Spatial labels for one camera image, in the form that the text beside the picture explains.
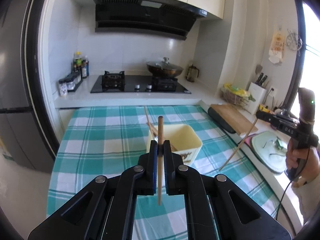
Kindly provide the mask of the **person right hand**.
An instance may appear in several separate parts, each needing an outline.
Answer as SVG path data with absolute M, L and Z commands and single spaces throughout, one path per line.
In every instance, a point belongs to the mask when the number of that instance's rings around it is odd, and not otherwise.
M 305 166 L 300 177 L 307 183 L 312 182 L 319 175 L 319 153 L 318 148 L 294 149 L 293 139 L 289 140 L 286 154 L 286 166 L 290 170 L 298 167 L 298 160 L 305 160 Z

